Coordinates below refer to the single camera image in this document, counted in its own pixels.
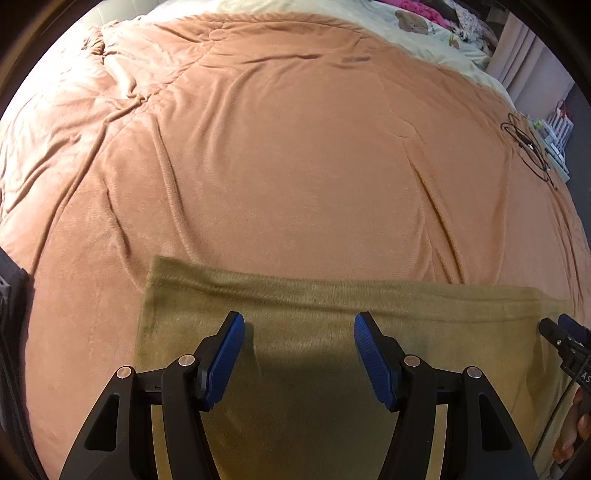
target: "black cable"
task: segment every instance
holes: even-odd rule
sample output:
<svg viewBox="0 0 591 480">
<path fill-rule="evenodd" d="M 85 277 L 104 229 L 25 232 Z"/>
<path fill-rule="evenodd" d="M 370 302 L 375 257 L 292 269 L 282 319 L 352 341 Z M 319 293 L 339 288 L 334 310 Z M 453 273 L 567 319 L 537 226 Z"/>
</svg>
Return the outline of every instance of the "black cable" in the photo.
<svg viewBox="0 0 591 480">
<path fill-rule="evenodd" d="M 535 462 L 535 458 L 537 457 L 538 453 L 540 452 L 540 448 L 542 447 L 542 444 L 546 440 L 546 436 L 548 435 L 548 431 L 550 429 L 550 426 L 554 423 L 554 419 L 556 418 L 556 415 L 558 414 L 558 410 L 560 409 L 562 403 L 564 402 L 564 399 L 566 398 L 567 393 L 569 392 L 569 390 L 571 389 L 571 387 L 574 384 L 574 379 L 578 378 L 580 376 L 580 374 L 583 372 L 583 370 L 585 368 L 587 368 L 587 365 L 589 364 L 590 359 L 591 359 L 591 355 L 587 357 L 587 360 L 585 360 L 583 366 L 580 368 L 577 375 L 574 378 L 571 378 L 568 386 L 564 389 L 564 392 L 562 393 L 558 402 L 556 403 L 556 406 L 554 407 L 554 410 L 552 411 L 552 414 L 550 415 L 550 418 L 549 418 L 548 422 L 546 423 L 546 426 L 544 427 L 544 431 L 542 432 L 542 436 L 540 437 L 540 441 L 538 442 L 538 445 L 535 447 L 534 453 L 531 456 L 531 460 L 533 462 Z"/>
<path fill-rule="evenodd" d="M 519 145 L 519 148 L 525 150 L 530 161 L 526 161 L 521 153 L 518 153 L 521 161 L 534 173 L 540 180 L 546 182 L 554 190 L 558 190 L 552 178 L 550 177 L 550 165 L 546 162 L 543 152 L 540 151 L 538 144 L 517 126 L 517 117 L 514 113 L 507 115 L 507 121 L 501 123 L 501 130 L 507 132 L 513 140 Z"/>
</svg>

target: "pink blanket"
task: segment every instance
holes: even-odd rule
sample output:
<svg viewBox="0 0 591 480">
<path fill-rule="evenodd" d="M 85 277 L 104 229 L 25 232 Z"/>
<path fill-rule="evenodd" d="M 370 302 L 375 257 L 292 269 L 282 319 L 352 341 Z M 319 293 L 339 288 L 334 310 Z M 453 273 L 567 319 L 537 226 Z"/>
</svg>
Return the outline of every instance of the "pink blanket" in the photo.
<svg viewBox="0 0 591 480">
<path fill-rule="evenodd" d="M 409 12 L 415 13 L 420 15 L 427 20 L 430 20 L 437 25 L 441 25 L 443 28 L 447 28 L 448 30 L 451 29 L 451 25 L 449 22 L 441 16 L 434 8 L 428 7 L 427 5 L 423 5 L 419 2 L 414 2 L 413 0 L 379 0 L 382 3 L 392 5 L 393 7 L 402 8 L 404 10 L 408 10 Z"/>
</svg>

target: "stuffed animal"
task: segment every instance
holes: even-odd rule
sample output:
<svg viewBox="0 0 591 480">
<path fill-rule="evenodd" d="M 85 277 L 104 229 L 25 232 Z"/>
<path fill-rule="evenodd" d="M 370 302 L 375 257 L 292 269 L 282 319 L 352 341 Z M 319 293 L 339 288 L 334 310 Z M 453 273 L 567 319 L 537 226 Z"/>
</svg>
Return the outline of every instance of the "stuffed animal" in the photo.
<svg viewBox="0 0 591 480">
<path fill-rule="evenodd" d="M 419 33 L 421 35 L 429 34 L 429 26 L 427 21 L 412 12 L 406 10 L 396 10 L 396 17 L 398 18 L 398 26 L 405 32 Z"/>
</svg>

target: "orange blanket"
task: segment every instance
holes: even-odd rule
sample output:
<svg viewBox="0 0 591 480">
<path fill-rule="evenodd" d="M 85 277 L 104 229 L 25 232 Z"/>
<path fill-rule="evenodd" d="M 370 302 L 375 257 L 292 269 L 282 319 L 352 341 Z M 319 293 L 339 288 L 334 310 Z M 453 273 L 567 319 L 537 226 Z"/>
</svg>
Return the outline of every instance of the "orange blanket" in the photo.
<svg viewBox="0 0 591 480">
<path fill-rule="evenodd" d="M 591 323 L 565 185 L 495 92 L 343 21 L 214 15 L 96 29 L 3 121 L 0 245 L 34 273 L 27 406 L 56 478 L 130 362 L 153 255 L 291 278 L 537 287 Z"/>
</svg>

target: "blue gripper pad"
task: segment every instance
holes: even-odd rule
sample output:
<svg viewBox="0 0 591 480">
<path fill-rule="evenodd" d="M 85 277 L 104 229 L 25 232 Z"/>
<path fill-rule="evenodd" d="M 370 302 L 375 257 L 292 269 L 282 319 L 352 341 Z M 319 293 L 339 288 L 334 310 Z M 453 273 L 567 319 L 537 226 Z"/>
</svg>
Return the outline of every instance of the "blue gripper pad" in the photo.
<svg viewBox="0 0 591 480">
<path fill-rule="evenodd" d="M 583 325 L 578 324 L 565 313 L 558 317 L 558 325 L 566 330 L 566 333 L 568 333 L 578 343 L 581 343 L 588 348 L 591 347 L 591 345 L 587 345 L 591 336 L 589 330 Z"/>
<path fill-rule="evenodd" d="M 203 403 L 208 408 L 213 408 L 213 405 L 222 399 L 243 340 L 244 317 L 238 314 L 217 351 L 212 367 L 207 373 L 207 393 L 203 398 Z"/>
<path fill-rule="evenodd" d="M 394 389 L 392 389 L 392 372 L 360 314 L 355 317 L 353 333 L 361 360 L 363 360 L 369 380 L 374 388 L 375 396 L 390 410 L 396 400 Z"/>
</svg>

